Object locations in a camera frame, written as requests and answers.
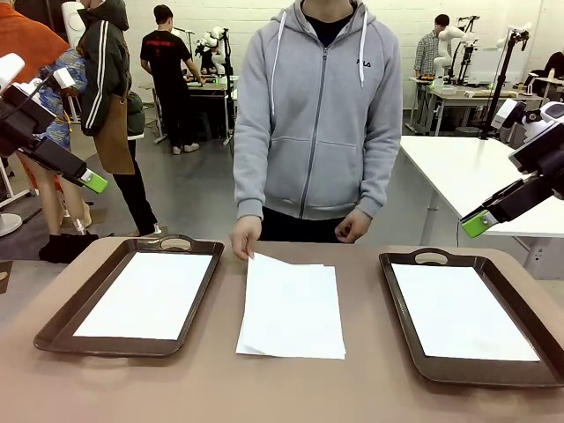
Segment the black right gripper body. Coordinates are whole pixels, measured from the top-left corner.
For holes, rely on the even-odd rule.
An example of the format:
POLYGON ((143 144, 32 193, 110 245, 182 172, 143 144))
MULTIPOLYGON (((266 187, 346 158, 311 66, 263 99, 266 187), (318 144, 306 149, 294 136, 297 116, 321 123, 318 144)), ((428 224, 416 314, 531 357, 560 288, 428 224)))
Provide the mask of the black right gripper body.
POLYGON ((563 123, 550 122, 509 155, 522 174, 536 175, 557 198, 563 198, 563 123))

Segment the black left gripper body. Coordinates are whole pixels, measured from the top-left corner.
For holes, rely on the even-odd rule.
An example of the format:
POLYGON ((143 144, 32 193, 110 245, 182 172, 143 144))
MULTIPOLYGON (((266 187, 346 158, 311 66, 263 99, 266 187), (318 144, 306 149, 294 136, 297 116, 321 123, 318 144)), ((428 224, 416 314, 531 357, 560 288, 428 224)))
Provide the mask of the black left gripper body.
POLYGON ((44 150, 43 134, 56 116, 16 84, 1 96, 1 156, 16 150, 35 155, 44 150))

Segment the person's right hand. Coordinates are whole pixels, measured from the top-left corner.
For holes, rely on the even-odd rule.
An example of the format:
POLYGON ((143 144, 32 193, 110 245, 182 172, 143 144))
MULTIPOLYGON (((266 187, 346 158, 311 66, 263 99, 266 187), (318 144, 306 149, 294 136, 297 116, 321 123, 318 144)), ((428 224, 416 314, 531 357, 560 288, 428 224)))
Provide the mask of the person's right hand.
POLYGON ((241 260, 254 257, 255 243, 262 232, 262 220, 257 216, 245 216, 237 220, 230 235, 234 254, 241 260))

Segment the person's left hand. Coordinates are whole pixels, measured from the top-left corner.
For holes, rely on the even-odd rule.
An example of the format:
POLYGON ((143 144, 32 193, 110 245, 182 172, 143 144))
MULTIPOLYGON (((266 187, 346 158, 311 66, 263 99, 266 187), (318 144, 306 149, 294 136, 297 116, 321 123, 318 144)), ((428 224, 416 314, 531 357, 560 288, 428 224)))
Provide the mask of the person's left hand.
POLYGON ((367 233, 371 223, 372 219, 366 213, 354 209, 336 227, 336 238, 344 244, 354 244, 367 233))

